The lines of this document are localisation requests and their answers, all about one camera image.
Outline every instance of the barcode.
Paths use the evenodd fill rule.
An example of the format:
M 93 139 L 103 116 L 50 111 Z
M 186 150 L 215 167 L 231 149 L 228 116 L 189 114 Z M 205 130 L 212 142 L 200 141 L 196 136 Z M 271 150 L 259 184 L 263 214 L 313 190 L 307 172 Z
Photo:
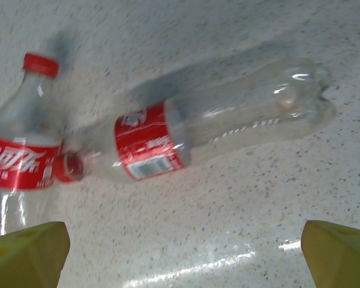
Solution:
M 171 171 L 173 170 L 173 167 L 166 156 L 159 156 L 129 164 L 128 169 L 137 179 L 143 179 L 156 174 Z

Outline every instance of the plastic bottle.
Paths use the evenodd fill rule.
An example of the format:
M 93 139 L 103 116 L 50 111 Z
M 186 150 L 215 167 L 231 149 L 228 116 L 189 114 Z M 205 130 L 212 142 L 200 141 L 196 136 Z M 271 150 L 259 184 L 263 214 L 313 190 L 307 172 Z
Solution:
M 322 98 L 329 72 L 286 59 L 216 88 L 177 96 L 106 121 L 88 147 L 55 159 L 61 182 L 95 175 L 133 182 L 246 146 L 311 134 L 335 117 Z
M 17 92 L 0 108 L 0 235 L 41 224 L 64 123 L 46 95 L 59 63 L 27 53 Z

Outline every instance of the speckled floor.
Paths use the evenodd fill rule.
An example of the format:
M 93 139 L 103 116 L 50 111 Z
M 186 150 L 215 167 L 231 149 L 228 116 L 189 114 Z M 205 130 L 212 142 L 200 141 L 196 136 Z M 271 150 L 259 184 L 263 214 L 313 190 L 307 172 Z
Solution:
M 46 43 L 60 45 L 55 91 L 73 133 L 285 56 L 331 67 L 338 109 L 301 140 L 134 185 L 60 186 L 51 219 L 71 250 L 59 287 L 313 287 L 305 221 L 360 228 L 360 0 L 2 0 L 0 105 L 24 53 Z

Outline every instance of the bottle cap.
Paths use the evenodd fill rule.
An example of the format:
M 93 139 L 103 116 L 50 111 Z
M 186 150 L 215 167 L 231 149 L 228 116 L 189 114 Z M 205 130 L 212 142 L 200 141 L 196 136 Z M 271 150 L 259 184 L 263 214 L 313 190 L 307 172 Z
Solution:
M 59 62 L 36 53 L 26 53 L 23 68 L 47 77 L 56 78 L 59 73 Z
M 54 177 L 63 183 L 84 178 L 84 167 L 76 153 L 67 152 L 57 156 L 52 163 Z

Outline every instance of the red label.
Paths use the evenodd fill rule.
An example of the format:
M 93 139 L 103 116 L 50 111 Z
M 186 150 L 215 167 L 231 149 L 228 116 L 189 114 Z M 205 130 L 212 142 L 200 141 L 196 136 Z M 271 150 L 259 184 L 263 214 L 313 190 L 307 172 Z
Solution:
M 29 146 L 0 139 L 0 187 L 41 189 L 51 186 L 52 161 L 60 148 Z
M 184 168 L 167 129 L 164 102 L 119 117 L 115 137 L 120 160 L 135 180 Z

